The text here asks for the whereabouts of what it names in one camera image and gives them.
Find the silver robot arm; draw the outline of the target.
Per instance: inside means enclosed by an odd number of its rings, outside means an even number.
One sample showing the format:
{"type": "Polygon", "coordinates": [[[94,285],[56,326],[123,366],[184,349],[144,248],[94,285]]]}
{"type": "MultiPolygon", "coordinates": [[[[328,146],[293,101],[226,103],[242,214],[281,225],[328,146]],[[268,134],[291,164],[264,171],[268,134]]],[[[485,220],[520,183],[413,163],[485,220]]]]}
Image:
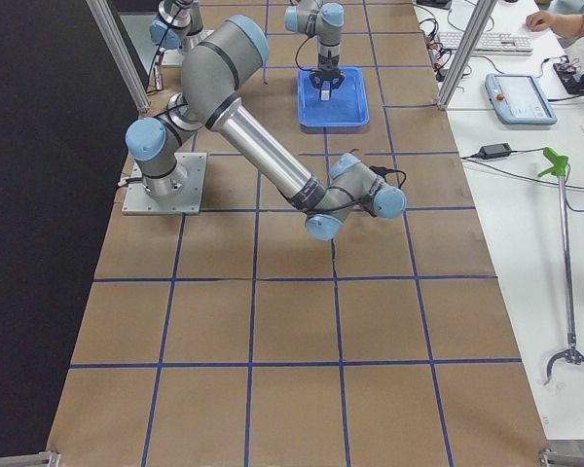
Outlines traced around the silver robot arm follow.
{"type": "Polygon", "coordinates": [[[334,238],[351,209],[373,217],[395,218],[406,209],[405,194],[378,170],[345,153],[330,167],[330,185],[303,166],[242,105],[238,89],[269,56],[267,39],[251,18],[234,15],[190,49],[181,68],[177,102],[156,117],[132,123],[128,151],[137,162],[152,198],[182,189],[186,170],[175,152],[202,128],[221,134],[306,216],[317,239],[334,238]]]}
{"type": "MultiPolygon", "coordinates": [[[[320,98],[328,100],[331,93],[345,80],[339,67],[342,28],[345,11],[338,3],[300,1],[286,9],[285,29],[298,32],[317,41],[317,65],[308,69],[311,85],[319,90],[320,98]]],[[[153,61],[162,61],[167,50],[185,54],[212,31],[203,26],[197,1],[162,1],[149,26],[157,51],[153,61]]]]}

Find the person hand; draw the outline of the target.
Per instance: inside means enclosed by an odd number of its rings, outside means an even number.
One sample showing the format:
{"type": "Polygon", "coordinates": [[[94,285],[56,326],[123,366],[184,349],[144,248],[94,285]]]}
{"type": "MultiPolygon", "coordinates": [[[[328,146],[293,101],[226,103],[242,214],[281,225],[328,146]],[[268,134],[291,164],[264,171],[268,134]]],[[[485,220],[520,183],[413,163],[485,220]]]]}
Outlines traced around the person hand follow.
{"type": "Polygon", "coordinates": [[[551,29],[556,22],[557,15],[548,11],[538,11],[526,17],[525,26],[531,32],[540,32],[551,29]]]}

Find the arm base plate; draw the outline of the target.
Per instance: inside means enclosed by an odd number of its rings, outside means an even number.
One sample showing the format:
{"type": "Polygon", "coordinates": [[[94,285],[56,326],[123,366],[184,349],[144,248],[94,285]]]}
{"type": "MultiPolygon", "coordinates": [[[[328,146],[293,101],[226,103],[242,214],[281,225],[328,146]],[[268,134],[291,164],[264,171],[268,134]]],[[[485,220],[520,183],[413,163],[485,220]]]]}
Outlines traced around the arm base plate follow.
{"type": "Polygon", "coordinates": [[[176,152],[174,171],[161,179],[144,177],[136,162],[126,184],[125,215],[199,215],[206,174],[207,153],[176,152]]]}

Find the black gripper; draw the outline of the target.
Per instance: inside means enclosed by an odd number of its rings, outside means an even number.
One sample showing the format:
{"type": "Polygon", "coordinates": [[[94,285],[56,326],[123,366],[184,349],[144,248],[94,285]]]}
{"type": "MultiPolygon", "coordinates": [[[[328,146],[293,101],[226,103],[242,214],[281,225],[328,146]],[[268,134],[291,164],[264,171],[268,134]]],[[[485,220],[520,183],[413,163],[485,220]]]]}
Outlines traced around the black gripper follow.
{"type": "Polygon", "coordinates": [[[331,96],[332,92],[344,82],[346,75],[341,71],[339,61],[338,56],[320,56],[317,67],[310,71],[310,84],[317,91],[318,96],[321,96],[325,83],[328,83],[328,96],[331,96]]]}

